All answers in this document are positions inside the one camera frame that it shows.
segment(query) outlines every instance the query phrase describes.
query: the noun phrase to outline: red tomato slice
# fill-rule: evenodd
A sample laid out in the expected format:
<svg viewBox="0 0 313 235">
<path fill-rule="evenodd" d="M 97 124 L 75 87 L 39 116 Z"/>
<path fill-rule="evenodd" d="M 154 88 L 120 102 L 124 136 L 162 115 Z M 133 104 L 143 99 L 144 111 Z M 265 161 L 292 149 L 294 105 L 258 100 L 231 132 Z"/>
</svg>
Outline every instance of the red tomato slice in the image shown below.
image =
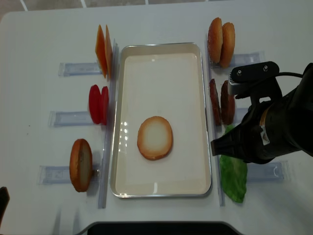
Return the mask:
<svg viewBox="0 0 313 235">
<path fill-rule="evenodd" d="M 89 112 L 90 112 L 91 119 L 93 123 L 95 124 L 99 124 L 101 122 L 100 109 L 99 109 L 100 98 L 101 98 L 101 94 L 100 94 L 100 90 L 98 86 L 93 85 L 90 88 L 90 92 L 89 92 Z"/>
<path fill-rule="evenodd" d="M 103 87 L 101 92 L 101 99 L 100 99 L 100 117 L 101 123 L 103 125 L 107 125 L 107 113 L 108 113 L 108 106 L 109 106 L 109 89 L 108 87 Z"/>
</svg>

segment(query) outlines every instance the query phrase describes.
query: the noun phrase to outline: black cable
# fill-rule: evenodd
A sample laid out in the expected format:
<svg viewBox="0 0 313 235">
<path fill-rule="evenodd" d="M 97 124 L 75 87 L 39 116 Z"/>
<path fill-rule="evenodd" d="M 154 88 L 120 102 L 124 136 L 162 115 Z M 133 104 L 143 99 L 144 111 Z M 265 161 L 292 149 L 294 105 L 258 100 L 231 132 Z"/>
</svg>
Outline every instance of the black cable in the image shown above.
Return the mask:
<svg viewBox="0 0 313 235">
<path fill-rule="evenodd" d="M 275 77 L 278 76 L 292 76 L 292 77 L 300 77 L 302 78 L 302 74 L 295 73 L 295 72 L 280 72 L 279 74 L 275 75 Z"/>
</svg>

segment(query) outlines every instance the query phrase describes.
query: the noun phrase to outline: metal tray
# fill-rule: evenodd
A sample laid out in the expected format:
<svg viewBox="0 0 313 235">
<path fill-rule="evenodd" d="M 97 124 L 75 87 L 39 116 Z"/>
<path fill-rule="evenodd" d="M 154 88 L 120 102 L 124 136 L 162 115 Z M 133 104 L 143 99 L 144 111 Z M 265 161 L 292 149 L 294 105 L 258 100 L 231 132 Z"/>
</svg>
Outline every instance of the metal tray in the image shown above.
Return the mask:
<svg viewBox="0 0 313 235">
<path fill-rule="evenodd" d="M 201 51 L 194 43 L 129 46 L 120 55 L 111 189 L 121 198 L 204 196 L 211 187 Z M 172 151 L 149 161 L 137 148 L 143 121 L 162 116 Z"/>
</svg>

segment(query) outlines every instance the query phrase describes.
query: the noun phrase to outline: sticker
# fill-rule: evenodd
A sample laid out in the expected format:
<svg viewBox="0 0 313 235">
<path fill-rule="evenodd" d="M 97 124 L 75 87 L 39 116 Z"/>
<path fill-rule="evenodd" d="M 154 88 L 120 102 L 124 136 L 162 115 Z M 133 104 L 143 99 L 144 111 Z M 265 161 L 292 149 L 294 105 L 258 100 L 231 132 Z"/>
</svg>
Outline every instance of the sticker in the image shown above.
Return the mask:
<svg viewBox="0 0 313 235">
<path fill-rule="evenodd" d="M 266 119 L 266 115 L 268 114 L 269 108 L 270 106 L 267 109 L 265 109 L 260 120 L 260 127 L 262 128 L 261 138 L 262 138 L 263 145 L 267 145 L 270 143 L 268 135 L 266 134 L 266 129 L 265 129 L 265 119 Z"/>
</svg>

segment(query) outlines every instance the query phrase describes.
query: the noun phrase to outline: lettuce leaf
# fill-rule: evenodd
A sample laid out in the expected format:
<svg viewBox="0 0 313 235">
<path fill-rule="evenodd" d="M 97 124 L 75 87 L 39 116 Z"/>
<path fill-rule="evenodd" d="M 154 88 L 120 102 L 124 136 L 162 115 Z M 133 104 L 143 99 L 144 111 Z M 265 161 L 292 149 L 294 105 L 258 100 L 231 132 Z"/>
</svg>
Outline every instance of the lettuce leaf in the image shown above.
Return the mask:
<svg viewBox="0 0 313 235">
<path fill-rule="evenodd" d="M 225 133 L 232 130 L 227 126 Z M 246 194 L 247 165 L 242 160 L 222 155 L 220 157 L 221 181 L 224 193 L 234 202 L 242 203 Z"/>
</svg>

